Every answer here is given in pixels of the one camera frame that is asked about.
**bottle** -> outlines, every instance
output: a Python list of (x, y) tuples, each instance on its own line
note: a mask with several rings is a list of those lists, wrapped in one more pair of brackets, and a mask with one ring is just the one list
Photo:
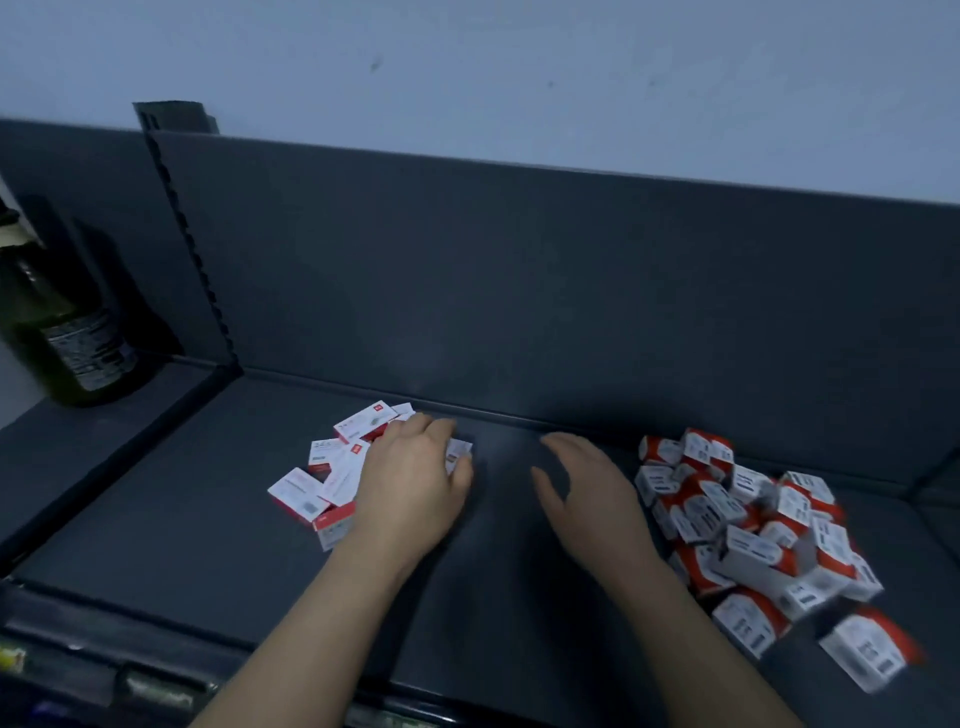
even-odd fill
[(67, 270), (0, 205), (0, 336), (53, 400), (123, 397), (150, 367), (124, 340), (86, 270)]

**wall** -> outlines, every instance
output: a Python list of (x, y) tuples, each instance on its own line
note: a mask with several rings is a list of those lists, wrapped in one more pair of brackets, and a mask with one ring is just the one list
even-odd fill
[(31, 0), (0, 113), (960, 202), (952, 0)]

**gray shelf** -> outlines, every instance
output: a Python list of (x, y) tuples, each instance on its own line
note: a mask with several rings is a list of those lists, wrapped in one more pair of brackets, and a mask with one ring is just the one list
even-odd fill
[[(324, 562), (267, 487), (309, 442), (372, 396), (244, 376), (23, 562), (24, 580), (247, 643), (263, 640)], [(659, 698), (629, 629), (563, 554), (528, 468), (558, 467), (533, 429), (459, 418), (477, 477), (451, 538), (388, 616), (366, 674), (558, 726), (657, 722)], [(626, 471), (633, 454), (612, 450)], [(908, 505), (855, 491), (852, 532), (889, 593), (878, 604), (927, 649), (870, 697), (805, 624), (762, 671), (812, 725), (955, 724), (960, 571)]]
[(43, 400), (0, 429), (0, 551), (93, 484), (211, 374), (209, 367), (169, 363), (122, 400), (89, 409)]

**right hand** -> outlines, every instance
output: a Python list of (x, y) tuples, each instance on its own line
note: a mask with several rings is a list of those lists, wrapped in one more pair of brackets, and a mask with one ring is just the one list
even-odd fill
[(659, 564), (634, 486), (611, 459), (590, 440), (566, 432), (552, 432), (540, 441), (570, 476), (564, 501), (549, 475), (531, 469), (540, 505), (567, 553), (608, 593)]

